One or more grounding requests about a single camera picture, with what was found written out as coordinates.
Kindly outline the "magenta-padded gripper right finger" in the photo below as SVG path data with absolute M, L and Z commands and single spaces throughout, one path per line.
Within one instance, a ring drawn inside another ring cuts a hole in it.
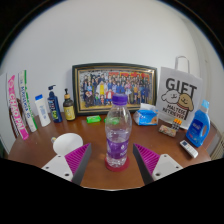
M 133 154 L 145 185 L 182 169 L 168 154 L 159 155 L 139 144 L 133 145 Z

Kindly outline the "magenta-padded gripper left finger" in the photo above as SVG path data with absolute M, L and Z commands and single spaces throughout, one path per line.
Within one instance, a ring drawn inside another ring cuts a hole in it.
M 83 145 L 67 155 L 56 155 L 46 165 L 43 170 L 59 176 L 65 180 L 80 185 L 92 153 L 91 144 Z

